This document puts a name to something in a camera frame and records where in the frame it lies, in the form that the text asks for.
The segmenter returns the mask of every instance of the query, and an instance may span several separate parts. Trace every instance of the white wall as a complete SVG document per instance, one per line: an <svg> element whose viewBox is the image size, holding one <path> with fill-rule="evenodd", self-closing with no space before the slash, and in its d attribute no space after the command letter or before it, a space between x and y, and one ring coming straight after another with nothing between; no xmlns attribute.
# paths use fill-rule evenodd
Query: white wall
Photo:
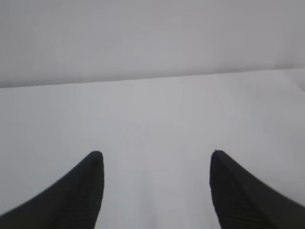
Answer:
<svg viewBox="0 0 305 229"><path fill-rule="evenodd" d="M0 213L92 150L105 158L98 229L219 229L214 149L305 205L305 97L293 73L1 89Z"/></svg>
<svg viewBox="0 0 305 229"><path fill-rule="evenodd" d="M2 0L0 87L305 66L304 0Z"/></svg>

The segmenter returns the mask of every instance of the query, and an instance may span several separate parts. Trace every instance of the white backdrop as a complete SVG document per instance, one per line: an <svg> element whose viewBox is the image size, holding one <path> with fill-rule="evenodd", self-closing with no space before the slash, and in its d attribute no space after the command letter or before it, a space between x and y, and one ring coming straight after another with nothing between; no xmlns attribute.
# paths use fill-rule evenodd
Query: white backdrop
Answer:
<svg viewBox="0 0 305 229"><path fill-rule="evenodd" d="M98 229L219 229L214 149L305 205L305 94L294 73L0 89L0 213L93 150L105 163Z"/></svg>

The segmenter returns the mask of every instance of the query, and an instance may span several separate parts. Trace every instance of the gray wall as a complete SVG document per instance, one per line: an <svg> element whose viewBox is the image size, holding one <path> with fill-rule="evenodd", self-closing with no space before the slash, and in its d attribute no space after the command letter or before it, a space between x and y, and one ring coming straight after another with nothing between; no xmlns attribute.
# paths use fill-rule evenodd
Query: gray wall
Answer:
<svg viewBox="0 0 305 229"><path fill-rule="evenodd" d="M0 87L304 67L303 0L2 0Z"/></svg>

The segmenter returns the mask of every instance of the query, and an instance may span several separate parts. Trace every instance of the white surface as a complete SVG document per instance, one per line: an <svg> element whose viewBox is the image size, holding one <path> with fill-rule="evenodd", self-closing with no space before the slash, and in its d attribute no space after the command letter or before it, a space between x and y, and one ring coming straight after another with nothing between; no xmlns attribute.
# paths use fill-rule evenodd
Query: white surface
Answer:
<svg viewBox="0 0 305 229"><path fill-rule="evenodd" d="M303 0L2 0L0 87L304 67Z"/></svg>
<svg viewBox="0 0 305 229"><path fill-rule="evenodd" d="M305 94L294 73L1 89L0 213L92 150L106 175L97 229L219 229L214 149L305 205Z"/></svg>

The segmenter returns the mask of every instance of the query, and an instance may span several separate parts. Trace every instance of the white floor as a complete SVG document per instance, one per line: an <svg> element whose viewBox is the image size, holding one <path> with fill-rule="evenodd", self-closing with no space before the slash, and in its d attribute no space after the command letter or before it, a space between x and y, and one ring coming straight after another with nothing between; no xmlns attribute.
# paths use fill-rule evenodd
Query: white floor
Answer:
<svg viewBox="0 0 305 229"><path fill-rule="evenodd" d="M209 163L221 149L305 205L305 94L262 71L0 89L0 213L101 150L97 229L219 229Z"/></svg>

